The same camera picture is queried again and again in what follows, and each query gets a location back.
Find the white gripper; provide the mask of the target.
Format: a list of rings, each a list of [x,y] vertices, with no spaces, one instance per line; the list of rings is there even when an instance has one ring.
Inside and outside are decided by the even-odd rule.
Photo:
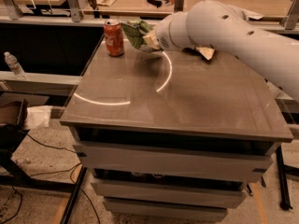
[[[177,12],[160,21],[152,30],[143,36],[144,50],[180,50],[193,48],[194,43],[187,32],[187,13]]]

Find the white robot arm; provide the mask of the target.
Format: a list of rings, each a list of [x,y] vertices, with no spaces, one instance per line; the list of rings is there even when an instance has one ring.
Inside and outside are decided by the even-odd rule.
[[[167,16],[143,39],[154,49],[227,52],[299,101],[299,42],[254,27],[238,7],[201,1],[187,12]]]

